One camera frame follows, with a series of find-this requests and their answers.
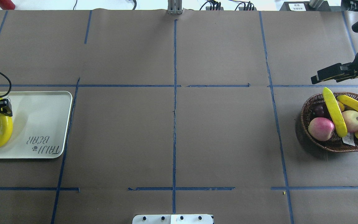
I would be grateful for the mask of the yellow-green banana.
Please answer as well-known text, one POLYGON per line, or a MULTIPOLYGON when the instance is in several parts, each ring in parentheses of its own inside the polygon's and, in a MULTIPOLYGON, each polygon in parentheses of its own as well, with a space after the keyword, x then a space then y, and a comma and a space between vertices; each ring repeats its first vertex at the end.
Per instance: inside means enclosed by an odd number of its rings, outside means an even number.
POLYGON ((334 127, 337 132, 337 135, 340 138, 345 137, 348 133, 347 126, 346 126, 344 118, 342 116, 340 107, 337 104, 336 97, 334 96, 333 92, 327 87, 324 87, 322 95, 323 95, 326 107, 328 109, 328 112, 330 114, 330 117, 334 123, 334 127))

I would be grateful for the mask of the white bear tray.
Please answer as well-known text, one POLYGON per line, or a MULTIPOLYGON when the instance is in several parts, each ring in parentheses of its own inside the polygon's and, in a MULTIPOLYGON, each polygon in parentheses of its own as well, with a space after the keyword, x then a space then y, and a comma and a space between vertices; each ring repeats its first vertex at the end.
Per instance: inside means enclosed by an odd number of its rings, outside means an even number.
POLYGON ((0 159, 52 159, 64 151, 73 96, 68 91, 13 91, 13 133, 0 159))

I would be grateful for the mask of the pale yellow apple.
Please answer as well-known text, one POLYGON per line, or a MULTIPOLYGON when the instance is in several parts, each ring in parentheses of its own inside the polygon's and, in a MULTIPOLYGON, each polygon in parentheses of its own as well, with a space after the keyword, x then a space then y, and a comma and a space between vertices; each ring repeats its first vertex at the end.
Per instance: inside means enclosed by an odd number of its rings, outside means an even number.
POLYGON ((358 112, 354 110, 347 110, 342 112, 347 132, 355 133, 358 131, 358 112))

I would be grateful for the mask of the pink red apple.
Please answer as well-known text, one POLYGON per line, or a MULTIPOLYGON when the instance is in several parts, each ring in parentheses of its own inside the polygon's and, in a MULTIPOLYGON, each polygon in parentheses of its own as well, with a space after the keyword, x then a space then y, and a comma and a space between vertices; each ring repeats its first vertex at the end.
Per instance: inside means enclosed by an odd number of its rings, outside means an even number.
POLYGON ((308 128, 309 134, 318 141, 328 141, 334 132, 334 123, 326 118, 314 118, 308 128))

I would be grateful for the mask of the red bottle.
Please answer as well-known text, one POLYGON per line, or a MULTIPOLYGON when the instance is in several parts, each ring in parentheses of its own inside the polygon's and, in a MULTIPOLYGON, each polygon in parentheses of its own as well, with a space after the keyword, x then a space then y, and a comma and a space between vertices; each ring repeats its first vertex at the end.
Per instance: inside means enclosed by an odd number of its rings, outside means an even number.
POLYGON ((12 0, 0 0, 0 8, 3 10, 14 10, 16 5, 12 0))

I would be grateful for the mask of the aluminium frame post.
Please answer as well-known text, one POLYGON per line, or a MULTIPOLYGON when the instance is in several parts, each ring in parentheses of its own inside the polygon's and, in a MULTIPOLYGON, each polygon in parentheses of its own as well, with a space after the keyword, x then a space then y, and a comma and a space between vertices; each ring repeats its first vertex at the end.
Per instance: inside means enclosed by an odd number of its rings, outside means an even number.
POLYGON ((183 0, 168 0, 167 13, 169 15, 183 14, 183 0))

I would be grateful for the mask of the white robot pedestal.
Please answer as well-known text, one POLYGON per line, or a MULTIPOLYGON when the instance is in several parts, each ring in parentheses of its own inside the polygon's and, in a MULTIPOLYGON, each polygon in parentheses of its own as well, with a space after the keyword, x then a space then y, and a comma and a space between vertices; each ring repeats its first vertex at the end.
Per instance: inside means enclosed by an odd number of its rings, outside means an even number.
POLYGON ((133 224, 214 224, 210 214, 153 214, 135 215, 133 224))

